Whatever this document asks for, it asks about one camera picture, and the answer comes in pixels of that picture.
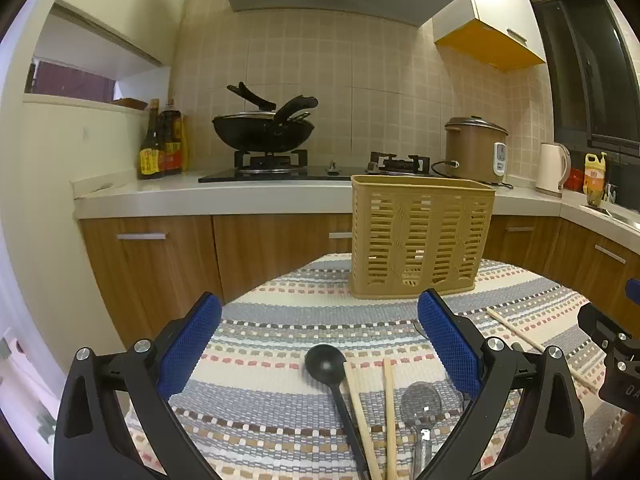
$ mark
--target blue gripper pad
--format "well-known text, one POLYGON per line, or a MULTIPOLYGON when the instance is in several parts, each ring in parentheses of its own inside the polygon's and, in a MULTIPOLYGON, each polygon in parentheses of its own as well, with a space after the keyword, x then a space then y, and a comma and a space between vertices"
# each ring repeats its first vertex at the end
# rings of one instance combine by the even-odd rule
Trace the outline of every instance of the blue gripper pad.
MULTIPOLYGON (((458 317, 432 288, 423 292, 418 298, 418 321, 422 329, 429 337, 431 345, 438 353, 456 389, 469 394, 474 399, 482 387, 479 379, 482 369, 481 357, 460 332, 456 322, 458 317)), ((472 330, 478 332, 471 320, 462 319, 471 323, 472 330)), ((470 335, 477 343, 477 337, 473 333, 470 335)), ((479 341, 483 341, 484 338, 479 332, 478 335, 479 341)))
POLYGON ((625 294, 635 304, 640 305, 640 280, 631 278, 626 282, 625 294))
POLYGON ((185 316, 184 326, 159 362, 156 390, 164 400, 184 389, 221 318, 222 305, 213 294, 200 298, 185 316))

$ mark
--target red container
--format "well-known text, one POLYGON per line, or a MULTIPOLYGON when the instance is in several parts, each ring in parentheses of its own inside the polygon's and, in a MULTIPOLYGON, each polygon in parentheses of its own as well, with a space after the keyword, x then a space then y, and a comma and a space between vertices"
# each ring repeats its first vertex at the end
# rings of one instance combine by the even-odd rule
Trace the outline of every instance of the red container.
POLYGON ((571 191, 579 191, 580 193, 582 193, 583 185, 584 185, 584 171, 571 168, 571 172, 569 173, 569 178, 564 183, 564 188, 570 189, 571 191))

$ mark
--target electric kettle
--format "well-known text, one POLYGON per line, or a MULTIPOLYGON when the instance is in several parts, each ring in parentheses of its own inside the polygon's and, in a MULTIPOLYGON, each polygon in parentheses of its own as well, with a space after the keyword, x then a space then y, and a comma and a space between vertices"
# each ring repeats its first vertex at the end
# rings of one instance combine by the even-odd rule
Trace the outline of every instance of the electric kettle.
POLYGON ((562 186, 569 178, 569 150, 556 142, 542 142, 538 159, 536 191, 562 198, 562 186))

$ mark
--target metal screw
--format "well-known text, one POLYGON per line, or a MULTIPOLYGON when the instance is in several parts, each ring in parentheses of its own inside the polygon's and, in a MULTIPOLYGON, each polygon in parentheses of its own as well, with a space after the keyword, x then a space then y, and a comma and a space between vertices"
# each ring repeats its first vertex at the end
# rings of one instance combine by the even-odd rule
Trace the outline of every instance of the metal screw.
POLYGON ((88 348, 81 348, 76 352, 76 359, 78 359, 78 361, 84 361, 89 357, 90 353, 91 351, 88 348))
POLYGON ((549 348, 547 348, 547 351, 553 359, 559 359, 562 357, 562 350, 557 346, 550 346, 549 348))
POLYGON ((135 345, 133 345, 133 349, 139 354, 143 354, 150 348, 151 348, 151 341, 149 341, 149 339, 141 339, 135 345))
POLYGON ((486 342, 486 345, 491 349, 499 352, 504 348, 504 343, 502 339, 498 339, 497 337, 492 337, 489 341, 486 342))

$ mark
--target bottle label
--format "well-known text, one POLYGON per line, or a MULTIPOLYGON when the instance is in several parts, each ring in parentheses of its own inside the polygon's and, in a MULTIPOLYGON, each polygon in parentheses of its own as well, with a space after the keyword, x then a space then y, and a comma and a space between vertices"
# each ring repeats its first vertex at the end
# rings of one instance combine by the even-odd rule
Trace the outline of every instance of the bottle label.
POLYGON ((163 163, 160 153, 160 150, 152 148, 140 150, 140 173, 143 175, 159 173, 163 163))
POLYGON ((165 168, 167 170, 179 170, 182 167, 180 157, 180 142, 167 142, 165 144, 165 150, 165 168))
POLYGON ((587 168, 584 171, 584 184, 587 189, 592 191, 604 190, 604 172, 594 168, 587 168))
POLYGON ((174 139, 182 140, 182 118, 174 118, 174 139))

